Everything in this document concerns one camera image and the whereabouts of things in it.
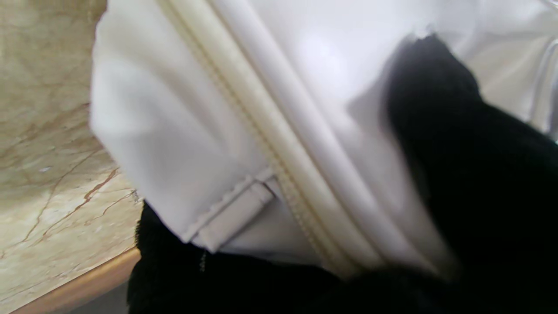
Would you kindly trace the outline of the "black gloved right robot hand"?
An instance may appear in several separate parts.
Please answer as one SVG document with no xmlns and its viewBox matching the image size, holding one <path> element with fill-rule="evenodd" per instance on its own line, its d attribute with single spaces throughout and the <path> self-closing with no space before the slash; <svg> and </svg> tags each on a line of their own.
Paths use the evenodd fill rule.
<svg viewBox="0 0 558 314">
<path fill-rule="evenodd" d="M 130 314 L 555 314 L 557 144 L 484 102 L 431 34 L 401 50 L 388 118 L 430 216 L 457 256 L 451 280 L 387 266 L 348 282 L 183 244 L 145 202 Z"/>
</svg>

